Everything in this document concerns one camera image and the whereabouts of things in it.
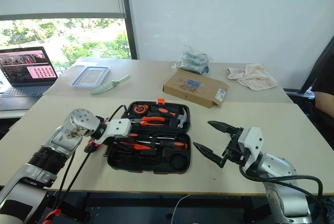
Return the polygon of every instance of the white towel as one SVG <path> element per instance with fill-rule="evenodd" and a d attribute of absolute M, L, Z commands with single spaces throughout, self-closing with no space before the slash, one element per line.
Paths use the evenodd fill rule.
<path fill-rule="evenodd" d="M 277 81 L 261 64 L 247 64 L 246 69 L 228 68 L 228 79 L 235 79 L 251 90 L 259 91 L 277 86 Z"/>

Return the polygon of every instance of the plastic bag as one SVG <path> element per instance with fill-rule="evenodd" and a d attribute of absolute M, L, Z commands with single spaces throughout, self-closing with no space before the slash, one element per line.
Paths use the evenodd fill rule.
<path fill-rule="evenodd" d="M 207 54 L 196 52 L 191 47 L 188 47 L 188 50 L 183 53 L 172 68 L 207 76 L 210 71 L 211 61 L 212 59 Z"/>

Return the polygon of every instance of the table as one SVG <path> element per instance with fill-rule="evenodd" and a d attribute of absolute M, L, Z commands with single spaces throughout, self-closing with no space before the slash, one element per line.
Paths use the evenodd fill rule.
<path fill-rule="evenodd" d="M 74 66 L 62 74 L 45 95 L 89 96 L 94 98 L 129 98 L 129 99 L 157 99 L 175 100 L 176 97 L 164 93 L 162 86 L 176 72 L 172 69 L 172 61 L 118 60 L 108 58 L 80 58 Z M 228 67 L 245 68 L 246 64 L 213 63 L 210 78 L 218 79 L 230 86 L 226 93 L 226 101 L 234 102 L 273 102 L 292 103 L 282 87 L 262 91 L 252 91 L 240 85 L 235 80 L 227 79 Z M 71 86 L 76 77 L 87 66 L 107 66 L 109 74 L 104 82 L 117 80 L 130 74 L 131 78 L 117 87 L 101 95 L 93 96 L 89 88 L 74 88 Z"/>
<path fill-rule="evenodd" d="M 5 92 L 10 88 L 10 83 L 6 79 L 5 75 L 0 70 L 0 81 L 3 83 L 0 86 L 0 93 Z M 0 111 L 0 119 L 11 119 L 11 118 L 21 118 L 28 110 L 9 110 L 9 111 Z"/>
<path fill-rule="evenodd" d="M 95 115 L 106 117 L 120 104 L 129 105 L 132 101 L 133 99 L 120 98 L 43 96 L 0 141 L 0 185 L 4 185 L 15 171 L 30 159 L 54 129 L 62 124 L 71 110 L 86 108 Z M 299 174 L 310 174 L 320 178 L 325 194 L 334 193 L 334 176 L 330 172 L 334 163 L 333 152 L 297 105 L 226 101 L 220 108 L 215 106 L 207 109 L 184 100 L 167 102 L 189 106 L 192 126 L 188 135 L 192 141 L 208 146 L 217 154 L 223 152 L 230 138 L 207 124 L 208 120 L 223 121 L 237 127 L 260 126 L 265 140 L 263 152 L 288 159 Z M 87 141 L 85 137 L 77 149 L 65 187 L 86 155 L 83 149 Z M 262 183 L 243 178 L 236 164 L 228 161 L 225 167 L 220 169 L 202 156 L 194 146 L 188 171 L 184 174 L 167 175 L 114 170 L 102 156 L 106 147 L 101 147 L 91 155 L 84 166 L 73 186 L 74 191 L 224 195 L 265 193 Z M 65 169 L 58 174 L 59 178 L 64 172 Z M 61 179 L 58 179 L 52 189 L 59 188 L 60 182 Z M 300 181 L 299 185 L 317 193 L 316 183 Z"/>

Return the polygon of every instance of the laptop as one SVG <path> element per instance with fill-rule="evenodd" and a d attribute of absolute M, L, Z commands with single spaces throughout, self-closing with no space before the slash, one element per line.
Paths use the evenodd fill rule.
<path fill-rule="evenodd" d="M 11 84 L 0 95 L 0 111 L 30 109 L 57 80 L 42 46 L 0 50 L 0 69 Z"/>

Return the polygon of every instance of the power cord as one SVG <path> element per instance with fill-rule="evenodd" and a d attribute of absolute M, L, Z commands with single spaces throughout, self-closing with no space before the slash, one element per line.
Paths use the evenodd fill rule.
<path fill-rule="evenodd" d="M 110 116 L 110 118 L 109 118 L 109 120 L 108 120 L 108 122 L 110 122 L 111 121 L 111 119 L 115 116 L 115 114 L 122 108 L 122 107 L 124 107 L 124 111 L 126 112 L 127 111 L 127 109 L 126 109 L 126 106 L 125 105 L 120 105 L 116 110 L 115 110 L 115 112 Z"/>
<path fill-rule="evenodd" d="M 240 173 L 242 174 L 243 177 L 245 177 L 245 178 L 247 178 L 251 181 L 271 182 L 271 183 L 274 183 L 274 184 L 287 186 L 287 187 L 293 188 L 293 189 L 295 189 L 297 191 L 300 191 L 300 192 L 306 194 L 307 196 L 311 197 L 316 202 L 316 205 L 318 207 L 318 209 L 316 210 L 316 208 L 315 208 L 313 213 L 312 213 L 313 221 L 315 221 L 318 218 L 320 212 L 322 212 L 323 205 L 321 203 L 321 198 L 323 196 L 323 184 L 322 184 L 321 180 L 318 179 L 317 177 L 310 176 L 310 175 L 290 175 L 290 176 L 280 176 L 280 177 L 271 177 L 271 178 L 261 178 L 261 177 L 255 177 L 255 176 L 252 176 L 250 174 L 247 174 L 246 172 L 244 172 L 242 167 L 243 167 L 242 164 L 239 164 Z M 300 187 L 281 182 L 281 181 L 301 180 L 301 179 L 313 180 L 313 181 L 316 181 L 318 183 L 318 198 L 316 198 L 313 194 L 311 194 L 310 192 L 308 192 L 308 191 L 306 191 L 306 190 L 304 190 Z"/>
<path fill-rule="evenodd" d="M 174 218 L 175 211 L 176 211 L 176 208 L 177 208 L 178 204 L 179 204 L 183 199 L 185 199 L 185 198 L 187 198 L 187 197 L 189 197 L 189 196 L 190 196 L 190 194 L 188 194 L 188 195 L 182 197 L 182 198 L 179 199 L 178 202 L 176 203 L 176 206 L 175 206 L 175 208 L 174 208 L 174 212 L 173 212 L 173 215 L 172 215 L 172 221 L 171 221 L 171 224 L 173 224 L 173 218 Z"/>
<path fill-rule="evenodd" d="M 120 105 L 120 106 L 115 110 L 115 112 L 110 116 L 110 118 L 109 118 L 108 121 L 110 121 L 110 120 L 115 116 L 115 114 L 116 114 L 122 107 L 124 108 L 125 111 L 127 111 L 125 105 Z M 69 168 L 70 168 L 70 166 L 71 166 L 71 164 L 72 164 L 72 161 L 73 161 L 73 159 L 74 159 L 74 156 L 75 156 L 75 152 L 73 152 L 72 157 L 71 157 L 71 160 L 69 161 L 69 164 L 68 164 L 67 169 L 66 169 L 66 171 L 65 171 L 64 177 L 63 177 L 63 179 L 62 179 L 62 183 L 61 183 L 61 186 L 60 186 L 60 188 L 59 188 L 59 193 L 58 193 L 57 198 L 56 198 L 56 200 L 55 200 L 55 202 L 54 202 L 54 204 L 53 204 L 53 207 L 52 207 L 52 210 L 53 210 L 53 211 L 56 210 L 56 209 L 59 209 L 60 205 L 61 205 L 61 204 L 63 203 L 63 201 L 65 200 L 65 198 L 66 198 L 66 196 L 68 195 L 70 189 L 72 188 L 72 186 L 73 186 L 75 180 L 78 178 L 79 173 L 81 172 L 81 170 L 82 170 L 82 168 L 84 167 L 86 161 L 88 160 L 90 154 L 92 153 L 93 148 L 94 148 L 94 145 L 90 146 L 90 148 L 89 148 L 89 150 L 88 150 L 88 153 L 87 153 L 85 159 L 84 159 L 83 162 L 81 163 L 81 165 L 80 165 L 80 167 L 79 167 L 77 173 L 75 174 L 75 176 L 73 177 L 73 179 L 72 179 L 71 183 L 69 184 L 67 190 L 65 191 L 64 196 L 61 198 L 61 200 L 59 200 L 59 198 L 60 198 L 60 194 L 61 194 L 61 192 L 62 192 L 62 190 L 63 190 L 63 186 L 64 186 L 64 183 L 65 183 L 65 180 L 66 180 L 68 171 L 69 171 Z M 49 216 L 48 220 L 52 221 L 53 218 L 54 218 L 54 215 L 51 215 L 51 216 Z"/>
<path fill-rule="evenodd" d="M 67 165 L 67 168 L 66 168 L 66 171 L 65 171 L 65 173 L 64 173 L 64 176 L 63 176 L 63 179 L 62 179 L 62 183 L 61 183 L 61 186 L 60 186 L 60 188 L 59 188 L 59 191 L 58 191 L 56 200 L 55 200 L 55 202 L 54 202 L 54 204 L 53 204 L 52 210 L 55 210 L 55 209 L 56 209 L 56 206 L 57 206 L 57 204 L 58 204 L 59 198 L 60 198 L 61 193 L 62 193 L 62 190 L 63 190 L 63 186 L 64 186 L 64 183 L 65 183 L 65 180 L 66 180 L 66 177 L 67 177 L 69 168 L 70 168 L 71 165 L 72 165 L 74 156 L 75 156 L 75 151 L 73 152 L 72 157 L 71 157 L 71 159 L 70 159 L 70 161 L 69 161 L 69 164 Z"/>

